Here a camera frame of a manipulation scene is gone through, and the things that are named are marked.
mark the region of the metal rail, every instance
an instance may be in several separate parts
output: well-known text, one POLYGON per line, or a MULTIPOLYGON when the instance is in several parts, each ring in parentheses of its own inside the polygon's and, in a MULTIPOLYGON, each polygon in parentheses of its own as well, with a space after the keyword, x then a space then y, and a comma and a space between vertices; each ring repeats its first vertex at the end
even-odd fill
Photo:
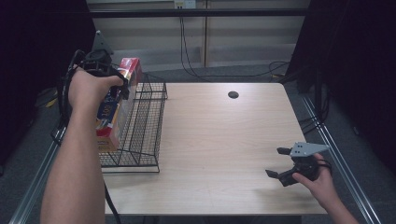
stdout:
MULTIPOLYGON (((57 139, 62 139, 64 132, 65 128, 58 130, 55 137, 57 139)), ((24 193, 17 210, 9 221, 9 224, 26 223, 33 206, 35 205, 38 195, 40 195, 40 193, 43 191, 47 177, 50 173, 50 167, 52 166, 56 153, 58 152, 58 148, 59 145, 54 141, 49 146, 49 151, 47 152, 46 157, 44 158, 43 162, 41 162, 41 165, 35 174, 35 178, 30 184, 29 189, 24 193)))
POLYGON ((262 17, 323 15, 326 11, 311 11, 307 8, 250 8, 250 9, 96 9, 89 12, 44 11, 47 16, 70 16, 89 18, 154 18, 154 17, 262 17))
POLYGON ((349 166, 347 165, 347 162, 341 154, 340 149, 332 139, 329 130, 323 123, 320 122, 318 117, 316 117, 315 107, 311 99, 305 96, 303 100, 309 115, 317 125, 318 132, 322 137, 324 143, 330 146, 329 151, 332 155, 332 158, 334 159, 337 168, 340 170, 340 173, 344 178, 344 181, 346 182, 346 186, 349 188, 349 191, 351 192, 357 206, 361 210, 361 213, 363 214, 367 223, 380 224, 381 221, 376 214, 372 203, 368 199, 367 195, 364 193, 361 185, 356 180, 356 177, 352 174, 352 171, 349 169, 349 166))

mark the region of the red box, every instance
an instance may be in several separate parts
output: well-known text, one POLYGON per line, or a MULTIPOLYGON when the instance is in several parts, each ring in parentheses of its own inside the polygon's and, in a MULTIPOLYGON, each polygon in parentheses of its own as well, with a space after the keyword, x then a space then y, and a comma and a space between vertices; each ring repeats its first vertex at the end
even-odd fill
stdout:
POLYGON ((142 77, 138 58, 123 58, 119 72, 128 80, 129 98, 118 101, 108 94, 101 103, 96 122, 96 136, 99 152, 116 151, 120 145, 128 114, 132 110, 137 84, 142 77))

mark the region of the human arm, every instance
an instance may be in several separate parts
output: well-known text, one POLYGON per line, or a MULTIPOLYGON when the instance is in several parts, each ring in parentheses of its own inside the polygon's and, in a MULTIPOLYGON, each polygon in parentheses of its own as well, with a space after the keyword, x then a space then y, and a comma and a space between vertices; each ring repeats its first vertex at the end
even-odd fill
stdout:
POLYGON ((105 223, 105 188, 97 151, 99 104, 118 77, 93 77, 78 69, 69 88, 73 112, 49 173, 41 223, 105 223))
MULTIPOLYGON (((315 154, 315 158, 319 163, 322 163, 321 160, 323 160, 323 157, 320 154, 315 154)), ((319 167, 318 179, 315 181, 311 181, 298 173, 294 173, 292 176, 311 191, 312 195, 318 200, 320 206, 327 211, 335 224, 358 223, 338 196, 328 168, 319 167)))

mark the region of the black device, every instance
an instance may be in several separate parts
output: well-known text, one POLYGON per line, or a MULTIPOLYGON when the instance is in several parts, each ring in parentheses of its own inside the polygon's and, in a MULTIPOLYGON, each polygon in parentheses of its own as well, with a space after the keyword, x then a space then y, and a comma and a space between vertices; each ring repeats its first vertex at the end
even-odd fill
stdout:
POLYGON ((78 67, 81 67, 95 77, 119 77, 123 80, 122 86, 112 87, 110 89, 110 94, 114 98, 122 97, 122 99, 128 100, 128 79, 113 67, 110 56, 112 53, 113 51, 106 44, 106 41, 100 31, 96 32, 91 52, 85 54, 85 52, 80 49, 76 50, 67 68, 66 74, 61 76, 61 80, 58 85, 58 100, 61 113, 59 128, 63 126, 67 127, 69 122, 72 108, 68 103, 68 90, 72 77, 76 73, 78 67))
POLYGON ((325 164, 319 164, 318 160, 313 156, 313 154, 327 149, 329 149, 329 147, 325 145, 303 142, 295 143, 292 148, 279 147, 277 153, 281 155, 290 155, 294 162, 293 168, 281 174, 271 170, 265 170, 265 172, 269 177, 278 179, 283 187, 297 183, 292 177, 294 173, 299 173, 314 181, 318 178, 319 166, 325 166, 332 171, 332 165, 328 161, 324 161, 325 164))

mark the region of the black cable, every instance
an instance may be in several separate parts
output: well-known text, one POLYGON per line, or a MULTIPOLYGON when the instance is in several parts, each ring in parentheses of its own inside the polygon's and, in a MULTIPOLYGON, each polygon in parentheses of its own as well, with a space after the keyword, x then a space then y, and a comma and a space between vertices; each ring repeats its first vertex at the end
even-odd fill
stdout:
POLYGON ((247 76, 243 76, 243 75, 240 75, 240 76, 229 76, 229 75, 224 75, 224 76, 216 76, 216 75, 214 75, 214 76, 212 76, 212 75, 208 75, 208 76, 200 76, 200 77, 260 77, 260 76, 263 76, 263 75, 270 74, 271 72, 275 71, 276 69, 278 69, 278 68, 280 68, 282 66, 285 66, 286 64, 288 64, 288 63, 281 64, 280 66, 278 66, 278 67, 276 67, 276 68, 274 68, 274 69, 272 69, 272 70, 270 70, 268 72, 263 72, 263 73, 259 73, 259 74, 256 74, 256 75, 247 75, 247 76))
POLYGON ((300 119, 300 120, 298 120, 298 122, 299 123, 305 123, 305 122, 307 122, 307 121, 309 121, 309 120, 311 120, 311 119, 316 119, 318 116, 314 116, 314 117, 310 117, 310 118, 307 118, 307 119, 300 119))
MULTIPOLYGON (((310 130, 304 132, 304 134, 308 134, 310 132, 312 132, 313 130, 315 130, 318 126, 320 126, 321 124, 323 124, 323 122, 326 120, 326 118, 329 116, 329 111, 330 111, 330 98, 331 98, 331 93, 330 90, 327 89, 326 92, 326 98, 324 100, 323 106, 322 106, 322 120, 315 125, 315 127, 311 128, 310 130)), ((317 119, 318 116, 314 116, 310 119, 317 119)), ((315 123, 315 121, 313 120, 311 123, 309 123, 308 125, 305 125, 302 130, 304 130, 305 128, 309 127, 310 125, 312 125, 313 123, 315 123)))
POLYGON ((199 79, 201 79, 202 81, 205 81, 205 82, 210 82, 209 80, 206 80, 206 79, 201 78, 200 76, 198 76, 195 73, 195 71, 192 69, 192 67, 191 67, 189 53, 187 52, 186 36, 184 35, 184 21, 183 21, 182 17, 180 17, 180 40, 181 40, 181 43, 180 43, 180 58, 181 59, 180 60, 181 60, 181 65, 183 66, 184 71, 186 71, 190 76, 197 77, 197 78, 199 78, 199 79), (183 62, 183 43, 184 43, 184 49, 186 51, 187 61, 189 63, 189 66, 190 66, 190 69, 191 69, 192 73, 190 73, 190 71, 187 70, 187 68, 184 66, 184 62, 183 62))
POLYGON ((82 59, 85 57, 85 52, 78 49, 73 55, 69 66, 67 67, 66 75, 61 76, 60 86, 58 86, 58 105, 61 113, 61 120, 59 122, 59 129, 63 126, 67 127, 70 119, 71 106, 69 104, 69 87, 76 69, 81 65, 82 59))
POLYGON ((214 76, 212 76, 212 75, 199 76, 199 75, 193 70, 193 68, 192 68, 192 66, 191 66, 189 53, 187 52, 186 36, 185 36, 185 32, 184 32, 184 21, 183 21, 183 18, 182 18, 182 17, 180 17, 180 32, 181 32, 180 56, 181 56, 181 65, 183 66, 183 69, 184 69, 190 76, 198 77, 199 79, 201 79, 201 80, 203 80, 203 81, 206 81, 206 82, 210 82, 210 81, 204 79, 203 77, 259 77, 259 76, 271 74, 271 73, 272 73, 273 71, 275 71, 276 69, 278 69, 278 68, 280 68, 280 67, 282 67, 282 66, 284 66, 284 65, 286 65, 286 64, 289 64, 289 62, 271 62, 271 63, 269 64, 269 69, 270 69, 270 70, 269 70, 268 72, 259 73, 259 74, 256 74, 256 75, 249 75, 249 76, 228 76, 228 75, 227 75, 227 76, 216 76, 216 75, 214 75, 214 76), (183 62, 183 45, 184 45, 184 50, 185 50, 185 52, 186 52, 186 57, 187 57, 187 61, 188 61, 189 68, 190 68, 191 72, 190 72, 189 70, 187 70, 187 68, 184 66, 184 62, 183 62), (274 64, 274 63, 282 63, 282 64, 281 64, 280 66, 274 68, 274 69, 271 69, 271 65, 274 64))
POLYGON ((271 69, 271 65, 273 65, 274 63, 285 63, 285 64, 288 64, 289 62, 271 62, 271 63, 268 65, 268 69, 270 69, 270 72, 271 72, 271 77, 270 77, 270 80, 268 81, 269 83, 272 82, 272 79, 273 79, 273 77, 274 77, 274 74, 272 73, 274 70, 271 69))
POLYGON ((110 194, 108 193, 108 189, 107 189, 106 183, 105 183, 105 195, 106 195, 107 204, 110 207, 111 211, 113 212, 113 215, 114 215, 114 218, 116 219, 117 224, 121 224, 120 215, 117 212, 117 209, 114 206, 113 201, 111 200, 110 194))
POLYGON ((307 127, 311 126, 311 125, 314 124, 314 123, 315 123, 315 121, 314 121, 314 120, 311 120, 311 122, 310 122, 309 124, 305 125, 303 128, 301 128, 301 130, 306 129, 307 127))
POLYGON ((324 161, 325 164, 319 164, 318 166, 326 167, 330 171, 330 175, 332 175, 332 164, 329 161, 326 160, 318 160, 318 161, 324 161))

